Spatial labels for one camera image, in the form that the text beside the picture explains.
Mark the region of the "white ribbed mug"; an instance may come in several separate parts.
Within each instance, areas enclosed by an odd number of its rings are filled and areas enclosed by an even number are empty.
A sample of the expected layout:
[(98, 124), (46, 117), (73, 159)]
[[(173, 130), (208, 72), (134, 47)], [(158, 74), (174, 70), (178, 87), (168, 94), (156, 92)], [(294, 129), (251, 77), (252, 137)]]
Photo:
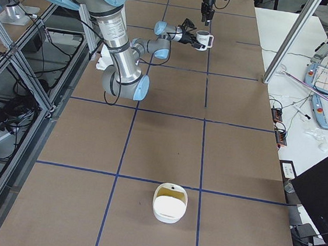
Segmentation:
[(196, 32), (196, 40), (200, 44), (197, 50), (205, 51), (212, 47), (214, 43), (214, 35), (205, 30), (199, 30)]

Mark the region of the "orange circuit board upper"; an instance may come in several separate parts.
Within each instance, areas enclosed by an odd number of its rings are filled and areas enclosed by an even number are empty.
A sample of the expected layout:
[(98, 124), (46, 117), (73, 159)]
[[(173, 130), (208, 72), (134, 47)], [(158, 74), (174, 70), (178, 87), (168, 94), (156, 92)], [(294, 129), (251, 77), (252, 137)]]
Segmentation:
[(271, 114), (274, 123), (282, 122), (281, 108), (271, 108)]

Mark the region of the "orange circuit board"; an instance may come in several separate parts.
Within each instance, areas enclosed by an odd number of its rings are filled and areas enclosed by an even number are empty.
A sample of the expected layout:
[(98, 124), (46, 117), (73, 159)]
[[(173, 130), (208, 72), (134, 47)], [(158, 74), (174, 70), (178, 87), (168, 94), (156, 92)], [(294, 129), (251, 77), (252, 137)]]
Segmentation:
[(274, 123), (282, 122), (281, 108), (271, 108), (271, 114)]
[(278, 148), (287, 146), (287, 131), (285, 128), (274, 128), (276, 145)]

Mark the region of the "black marker pen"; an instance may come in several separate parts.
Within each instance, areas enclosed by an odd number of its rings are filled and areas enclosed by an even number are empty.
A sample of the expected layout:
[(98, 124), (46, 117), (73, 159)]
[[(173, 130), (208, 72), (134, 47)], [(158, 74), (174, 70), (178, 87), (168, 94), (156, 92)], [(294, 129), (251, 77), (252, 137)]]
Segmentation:
[(309, 116), (307, 113), (305, 113), (305, 112), (304, 112), (299, 106), (297, 106), (297, 105), (293, 105), (293, 107), (294, 107), (294, 109), (296, 109), (296, 111), (297, 111), (298, 113), (300, 113), (302, 116), (306, 117), (308, 120), (311, 119), (310, 116)]

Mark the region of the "orange circuit board lower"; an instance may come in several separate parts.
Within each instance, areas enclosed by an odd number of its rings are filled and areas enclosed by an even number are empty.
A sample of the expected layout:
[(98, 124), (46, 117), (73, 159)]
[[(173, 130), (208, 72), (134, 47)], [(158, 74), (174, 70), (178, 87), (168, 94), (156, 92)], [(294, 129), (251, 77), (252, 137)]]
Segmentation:
[(285, 128), (274, 128), (276, 145), (278, 148), (287, 146), (287, 131)]

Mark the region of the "upper teach pendant tablet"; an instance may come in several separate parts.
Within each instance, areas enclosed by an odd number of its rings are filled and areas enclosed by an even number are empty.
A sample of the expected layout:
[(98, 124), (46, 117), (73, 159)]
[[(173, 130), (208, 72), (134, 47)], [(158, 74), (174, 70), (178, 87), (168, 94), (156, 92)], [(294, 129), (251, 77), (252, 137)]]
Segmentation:
[(328, 94), (328, 67), (311, 63), (306, 70), (304, 82), (323, 94)]

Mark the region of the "white label card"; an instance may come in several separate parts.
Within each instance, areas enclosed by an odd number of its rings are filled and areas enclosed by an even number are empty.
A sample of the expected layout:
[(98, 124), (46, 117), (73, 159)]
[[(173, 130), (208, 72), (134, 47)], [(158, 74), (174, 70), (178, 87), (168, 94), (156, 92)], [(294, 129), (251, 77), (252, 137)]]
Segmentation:
[(294, 163), (291, 160), (280, 160), (282, 179), (293, 179), (296, 177)]

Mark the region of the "cream basket container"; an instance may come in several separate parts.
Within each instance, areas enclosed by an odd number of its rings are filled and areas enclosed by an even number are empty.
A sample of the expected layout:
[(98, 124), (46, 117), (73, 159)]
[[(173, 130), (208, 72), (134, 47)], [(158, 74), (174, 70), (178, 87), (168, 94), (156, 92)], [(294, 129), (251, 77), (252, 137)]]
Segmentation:
[(160, 184), (153, 194), (154, 216), (163, 223), (177, 223), (184, 216), (187, 205), (187, 192), (177, 184)]

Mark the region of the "aluminium frame post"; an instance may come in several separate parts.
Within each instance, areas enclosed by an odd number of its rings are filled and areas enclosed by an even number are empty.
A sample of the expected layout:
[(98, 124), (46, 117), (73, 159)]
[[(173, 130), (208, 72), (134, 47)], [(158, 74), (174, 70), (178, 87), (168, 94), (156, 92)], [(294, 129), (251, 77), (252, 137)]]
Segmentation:
[(298, 15), (294, 25), (288, 32), (287, 36), (285, 37), (283, 43), (281, 44), (279, 50), (275, 54), (275, 57), (271, 61), (268, 69), (266, 70), (265, 74), (263, 75), (263, 83), (269, 83), (269, 81), (274, 76), (277, 69), (280, 67), (283, 59), (285, 58), (286, 54), (288, 53), (289, 49), (292, 47), (293, 43), (295, 42), (296, 38), (298, 37), (301, 30), (305, 27), (306, 23), (313, 16), (313, 13), (320, 5), (322, 0), (308, 0), (303, 10), (301, 10), (300, 14)]

